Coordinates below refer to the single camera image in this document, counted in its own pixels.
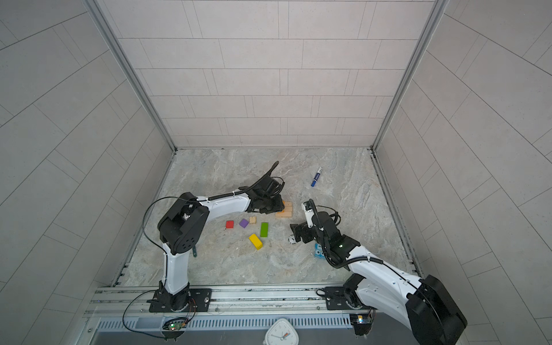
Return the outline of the green wood block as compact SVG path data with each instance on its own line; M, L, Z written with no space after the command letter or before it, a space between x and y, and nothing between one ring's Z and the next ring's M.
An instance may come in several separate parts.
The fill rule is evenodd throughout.
M269 226L270 226L270 224L268 222L261 223L260 236L262 238L267 238L268 237Z

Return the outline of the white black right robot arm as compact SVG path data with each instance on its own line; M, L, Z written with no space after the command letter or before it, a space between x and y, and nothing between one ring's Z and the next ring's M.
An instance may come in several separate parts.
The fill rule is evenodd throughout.
M468 322L444 284L432 275L405 273L372 254L338 229L338 212L318 211L313 200L302 204L306 222L291 225L297 242L315 241L327 263L351 276L343 285L352 308L373 308L407 326L420 344L456 344Z

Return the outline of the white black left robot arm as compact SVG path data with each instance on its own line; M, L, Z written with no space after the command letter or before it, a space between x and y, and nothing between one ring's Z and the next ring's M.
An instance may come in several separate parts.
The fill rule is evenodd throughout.
M148 300L150 312L181 312L193 305L188 263L205 225L218 217L237 212L273 214L284 210L280 195L282 178L263 175L251 186L211 197L190 192L175 199L158 223L160 248L165 253L164 276Z

